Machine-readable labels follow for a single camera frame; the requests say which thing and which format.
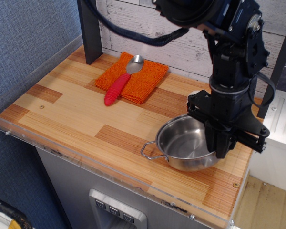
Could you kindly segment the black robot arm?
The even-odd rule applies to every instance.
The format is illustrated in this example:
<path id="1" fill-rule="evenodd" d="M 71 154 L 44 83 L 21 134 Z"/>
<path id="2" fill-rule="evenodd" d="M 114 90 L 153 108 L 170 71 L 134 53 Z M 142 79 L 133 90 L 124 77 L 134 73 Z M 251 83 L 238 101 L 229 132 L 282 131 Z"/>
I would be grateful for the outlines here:
<path id="1" fill-rule="evenodd" d="M 269 130 L 253 115 L 257 80 L 269 52 L 264 22 L 253 0 L 155 0 L 169 22 L 204 33 L 213 65 L 211 92 L 188 96 L 188 114 L 205 126 L 207 149 L 224 158 L 237 142 L 262 152 Z"/>

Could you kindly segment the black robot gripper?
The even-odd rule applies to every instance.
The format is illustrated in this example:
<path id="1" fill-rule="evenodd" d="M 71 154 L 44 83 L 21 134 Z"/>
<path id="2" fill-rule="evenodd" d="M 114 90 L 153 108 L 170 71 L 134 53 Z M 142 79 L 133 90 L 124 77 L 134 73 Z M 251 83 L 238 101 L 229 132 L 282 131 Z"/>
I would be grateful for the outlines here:
<path id="1" fill-rule="evenodd" d="M 269 130 L 253 115 L 256 84 L 244 91 L 225 94 L 213 89 L 207 108 L 187 108 L 188 115 L 205 126 L 207 149 L 216 151 L 216 157 L 224 159 L 233 150 L 236 143 L 263 152 Z"/>

